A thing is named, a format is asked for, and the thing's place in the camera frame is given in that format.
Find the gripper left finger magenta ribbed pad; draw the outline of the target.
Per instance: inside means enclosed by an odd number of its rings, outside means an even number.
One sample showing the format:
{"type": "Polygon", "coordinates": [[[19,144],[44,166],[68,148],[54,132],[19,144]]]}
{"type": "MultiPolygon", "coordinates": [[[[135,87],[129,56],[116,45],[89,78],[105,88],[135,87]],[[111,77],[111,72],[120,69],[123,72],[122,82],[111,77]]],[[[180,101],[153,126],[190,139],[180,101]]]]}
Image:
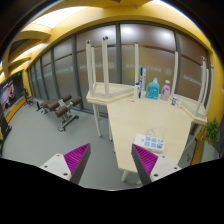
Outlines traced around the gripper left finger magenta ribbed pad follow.
{"type": "Polygon", "coordinates": [[[79,184],[90,154],[90,144],[85,144],[65,155],[55,154],[41,166],[41,169],[79,184]]]}

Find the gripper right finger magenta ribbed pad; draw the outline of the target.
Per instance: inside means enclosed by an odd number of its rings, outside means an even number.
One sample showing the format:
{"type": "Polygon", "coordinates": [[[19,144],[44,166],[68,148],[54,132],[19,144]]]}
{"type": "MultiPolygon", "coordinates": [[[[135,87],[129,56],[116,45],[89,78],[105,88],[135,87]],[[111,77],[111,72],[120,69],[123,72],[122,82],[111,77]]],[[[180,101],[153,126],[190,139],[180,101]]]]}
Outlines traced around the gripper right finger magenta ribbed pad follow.
{"type": "Polygon", "coordinates": [[[157,156],[136,144],[132,145],[131,154],[143,186],[180,170],[168,157],[157,156]]]}

